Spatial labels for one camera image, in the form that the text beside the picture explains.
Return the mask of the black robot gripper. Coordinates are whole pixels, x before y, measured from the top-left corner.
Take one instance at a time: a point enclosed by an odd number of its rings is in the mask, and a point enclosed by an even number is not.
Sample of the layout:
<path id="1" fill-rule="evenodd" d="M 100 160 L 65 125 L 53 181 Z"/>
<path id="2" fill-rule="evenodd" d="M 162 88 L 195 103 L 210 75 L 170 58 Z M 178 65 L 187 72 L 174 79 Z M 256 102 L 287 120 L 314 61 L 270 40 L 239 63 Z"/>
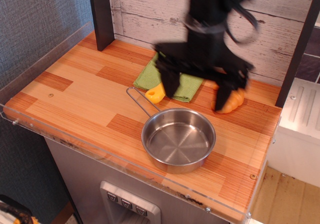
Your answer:
<path id="1" fill-rule="evenodd" d="M 208 24 L 188 15 L 186 42 L 161 42 L 155 45 L 158 53 L 156 68 L 164 86 L 166 96 L 173 98 L 180 86 L 180 74 L 213 80 L 215 68 L 227 73 L 241 71 L 248 81 L 249 71 L 254 66 L 236 56 L 227 47 L 224 35 L 229 33 L 226 21 Z M 214 111 L 233 111 L 241 106 L 245 99 L 245 89 L 229 80 L 219 80 L 214 84 L 217 91 Z"/>

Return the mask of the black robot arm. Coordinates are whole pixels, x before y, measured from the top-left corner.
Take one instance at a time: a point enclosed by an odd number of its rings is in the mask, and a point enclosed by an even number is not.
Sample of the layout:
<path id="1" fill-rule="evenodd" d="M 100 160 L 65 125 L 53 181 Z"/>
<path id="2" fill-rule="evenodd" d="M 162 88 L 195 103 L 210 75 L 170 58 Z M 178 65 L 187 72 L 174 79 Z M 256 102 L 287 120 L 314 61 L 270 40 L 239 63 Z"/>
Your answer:
<path id="1" fill-rule="evenodd" d="M 243 103 L 248 72 L 254 66 L 232 53 L 224 41 L 230 33 L 227 17 L 233 9 L 257 27 L 256 19 L 241 7 L 242 1 L 190 0 L 184 21 L 187 41 L 155 45 L 156 67 L 167 97 L 176 93 L 180 74 L 189 74 L 217 84 L 215 112 L 229 113 Z"/>

